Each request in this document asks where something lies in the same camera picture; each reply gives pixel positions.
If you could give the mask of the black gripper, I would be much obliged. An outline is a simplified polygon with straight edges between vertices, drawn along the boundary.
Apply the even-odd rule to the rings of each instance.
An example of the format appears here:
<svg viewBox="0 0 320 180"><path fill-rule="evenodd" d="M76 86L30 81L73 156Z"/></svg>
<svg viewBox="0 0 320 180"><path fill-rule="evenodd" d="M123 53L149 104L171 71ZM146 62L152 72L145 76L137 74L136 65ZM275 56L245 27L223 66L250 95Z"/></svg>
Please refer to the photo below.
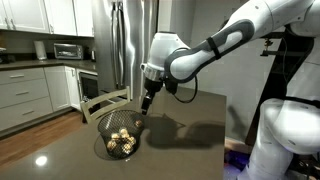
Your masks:
<svg viewBox="0 0 320 180"><path fill-rule="evenodd" d="M152 81L148 78L145 79L144 88L146 89L146 96L143 98L141 105L141 113L143 115L146 115L148 113L148 109L152 104L153 97L157 92L161 90L162 87L162 82Z"/></svg>

